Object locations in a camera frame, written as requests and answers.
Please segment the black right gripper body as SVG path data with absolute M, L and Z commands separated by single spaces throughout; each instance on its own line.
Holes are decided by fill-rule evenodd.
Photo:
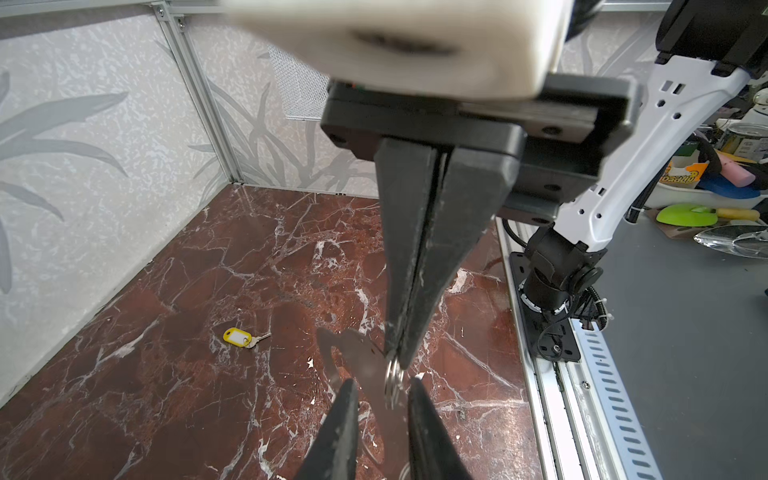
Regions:
M 556 73 L 529 100 L 417 97 L 334 81 L 321 128 L 361 160 L 373 160 L 384 138 L 514 156 L 519 176 L 499 213 L 547 225 L 560 206 L 597 184 L 604 161 L 638 118 L 637 82 Z

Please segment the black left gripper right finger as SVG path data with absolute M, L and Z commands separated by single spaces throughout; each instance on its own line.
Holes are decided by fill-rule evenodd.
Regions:
M 407 422 L 412 479 L 471 479 L 419 378 L 410 379 Z

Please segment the key with yellow tag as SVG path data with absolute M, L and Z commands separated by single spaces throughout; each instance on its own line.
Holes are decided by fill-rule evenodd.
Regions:
M 244 349 L 252 349 L 258 343 L 271 337 L 270 333 L 253 335 L 236 327 L 227 329 L 223 334 L 223 340 L 233 346 Z

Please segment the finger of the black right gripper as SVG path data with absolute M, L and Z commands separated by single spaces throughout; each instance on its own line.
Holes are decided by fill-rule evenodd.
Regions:
M 401 368 L 412 364 L 443 292 L 513 189 L 519 169 L 520 160 L 512 155 L 463 148 L 445 161 L 419 244 L 398 345 Z
M 385 352 L 413 354 L 421 346 L 444 287 L 427 262 L 444 161 L 431 146 L 385 138 L 374 163 L 389 275 Z

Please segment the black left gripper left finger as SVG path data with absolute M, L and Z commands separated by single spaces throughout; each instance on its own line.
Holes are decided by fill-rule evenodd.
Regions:
M 295 479 L 354 479 L 359 436 L 358 386 L 345 380 Z

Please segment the silver keyring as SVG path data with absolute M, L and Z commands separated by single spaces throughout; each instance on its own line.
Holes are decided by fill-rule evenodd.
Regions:
M 400 364 L 397 351 L 390 351 L 387 354 L 386 360 L 384 400 L 385 406 L 390 410 L 394 410 L 398 405 L 401 395 L 405 371 Z

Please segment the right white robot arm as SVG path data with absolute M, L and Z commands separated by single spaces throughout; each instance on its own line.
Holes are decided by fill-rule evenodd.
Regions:
M 535 227 L 516 291 L 529 350 L 580 359 L 570 318 L 594 298 L 614 231 L 689 135 L 766 70 L 767 5 L 675 1 L 656 48 L 645 85 L 555 73 L 509 105 L 331 83 L 323 131 L 376 167 L 390 376 L 409 368 L 492 216 Z

